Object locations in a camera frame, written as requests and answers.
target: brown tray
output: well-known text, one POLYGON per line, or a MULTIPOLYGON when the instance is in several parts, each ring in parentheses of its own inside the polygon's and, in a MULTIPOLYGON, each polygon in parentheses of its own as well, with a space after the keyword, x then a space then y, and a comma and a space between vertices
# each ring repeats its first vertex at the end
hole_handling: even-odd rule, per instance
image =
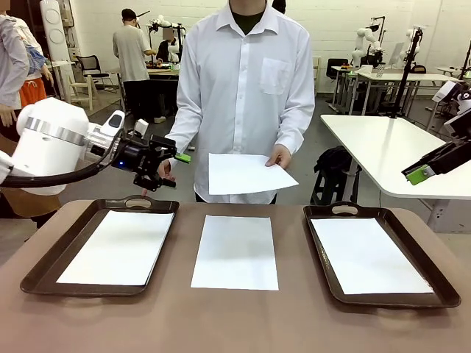
POLYGON ((100 225, 109 210, 165 214, 177 213, 179 206, 178 202, 159 202, 141 196, 130 196, 122 200, 94 201, 24 277, 20 285, 21 290, 32 294, 87 298, 136 296, 144 292, 147 285, 75 285, 56 283, 56 281, 100 225))
POLYGON ((461 304, 461 298, 453 286, 390 210, 365 208, 350 202, 339 202, 326 207, 304 207, 304 214, 330 292, 340 302, 399 309, 458 307, 461 304), (375 218, 415 269, 432 286, 434 293, 344 294, 311 222, 311 219, 323 218, 375 218))

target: gray t-shirt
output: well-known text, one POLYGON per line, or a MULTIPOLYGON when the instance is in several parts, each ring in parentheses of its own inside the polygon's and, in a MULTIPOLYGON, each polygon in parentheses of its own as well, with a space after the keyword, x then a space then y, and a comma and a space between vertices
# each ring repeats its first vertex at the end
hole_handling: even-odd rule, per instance
POLYGON ((123 26, 113 35, 113 50, 119 58, 123 82, 149 79, 146 68, 146 55, 150 50, 144 32, 133 26, 123 26))

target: shirt pocket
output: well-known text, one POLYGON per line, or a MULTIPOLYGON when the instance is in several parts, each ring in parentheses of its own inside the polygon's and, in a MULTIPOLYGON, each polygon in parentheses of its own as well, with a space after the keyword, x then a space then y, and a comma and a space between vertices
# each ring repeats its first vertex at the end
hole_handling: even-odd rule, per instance
POLYGON ((266 94, 283 94, 288 84, 290 71, 290 63, 265 57, 260 77, 261 91, 266 94))

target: shirt cuff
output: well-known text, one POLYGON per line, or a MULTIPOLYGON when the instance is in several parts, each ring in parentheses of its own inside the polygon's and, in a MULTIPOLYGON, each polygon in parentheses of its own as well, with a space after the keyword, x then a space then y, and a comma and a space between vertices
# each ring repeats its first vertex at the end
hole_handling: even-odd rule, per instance
POLYGON ((285 146, 288 149, 289 153, 291 153, 291 156, 295 154, 298 150, 296 143, 293 142, 291 138, 288 138, 286 136, 279 138, 276 144, 285 146))
POLYGON ((170 168, 171 168, 171 170, 173 170, 173 169, 177 166, 177 164, 178 164, 178 161, 177 161, 176 159, 174 159, 174 158, 170 158, 170 159, 169 159, 169 162, 170 162, 170 168))
POLYGON ((15 95, 0 94, 0 104, 16 109, 15 105, 17 105, 17 103, 18 103, 18 93, 16 93, 15 95))

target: tray handle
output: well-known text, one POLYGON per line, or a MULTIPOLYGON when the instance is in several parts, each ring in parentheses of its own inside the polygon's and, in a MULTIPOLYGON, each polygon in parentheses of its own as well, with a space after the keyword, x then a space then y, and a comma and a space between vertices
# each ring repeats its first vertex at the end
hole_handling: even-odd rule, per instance
POLYGON ((159 204, 159 201, 141 195, 128 196, 120 200, 107 200, 109 208, 151 209, 159 207, 159 204))
POLYGON ((354 204, 353 202, 336 202, 327 206, 332 215, 357 215, 361 211, 366 210, 365 207, 354 204))

